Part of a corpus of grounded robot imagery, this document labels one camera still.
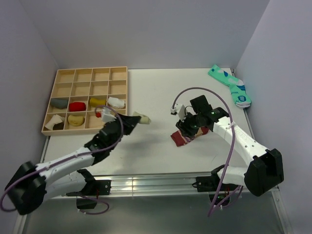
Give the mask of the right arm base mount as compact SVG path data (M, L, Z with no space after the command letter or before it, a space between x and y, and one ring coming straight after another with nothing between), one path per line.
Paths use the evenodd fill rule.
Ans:
M218 184L219 184L219 177L217 172L224 168L224 165L217 167L216 169L212 170L210 176L198 176L195 178L195 182L192 184L194 188L197 189L197 192L216 192ZM220 192L217 195L217 199L214 205L217 205L222 199L230 194L231 191L234 191L238 185L234 184L224 184L222 183Z

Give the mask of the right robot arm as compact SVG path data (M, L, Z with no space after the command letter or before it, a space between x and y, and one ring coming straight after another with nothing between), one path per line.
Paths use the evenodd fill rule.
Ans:
M211 171L202 182L204 191L246 187L253 195L261 196L284 181L282 154L277 149L268 149L255 141L237 126L223 108L213 108L204 95L190 101L194 113L187 112L183 104L174 104L171 114L177 115L176 127L183 137L194 138L198 130L207 127L219 135L244 160L246 167L221 165Z

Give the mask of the tan maroon striped sock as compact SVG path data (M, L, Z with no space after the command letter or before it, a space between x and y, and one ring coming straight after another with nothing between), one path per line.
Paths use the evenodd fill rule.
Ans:
M207 127L201 127L198 132L195 134L194 137L187 137L187 136L183 136L181 131L178 130L174 133L172 133L170 135L171 139L173 140L173 142L176 144L177 147L181 147L184 146L190 142L192 142L194 139L196 139L197 137L206 135L209 132L209 128Z

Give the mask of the pale green ankle sock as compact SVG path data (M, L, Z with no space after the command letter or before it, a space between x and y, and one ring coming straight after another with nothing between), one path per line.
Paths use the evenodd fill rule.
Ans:
M151 123L151 119L144 114L140 114L138 112L133 112L133 116L134 117L140 117L139 124L149 125Z

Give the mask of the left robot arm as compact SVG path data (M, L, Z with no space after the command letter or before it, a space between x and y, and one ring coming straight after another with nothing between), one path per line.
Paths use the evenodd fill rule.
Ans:
M4 196L8 196L14 205L12 211L27 215L44 201L59 195L91 194L96 180L87 167L105 160L140 120L140 116L119 115L78 150L46 163L28 161L20 165L4 191Z

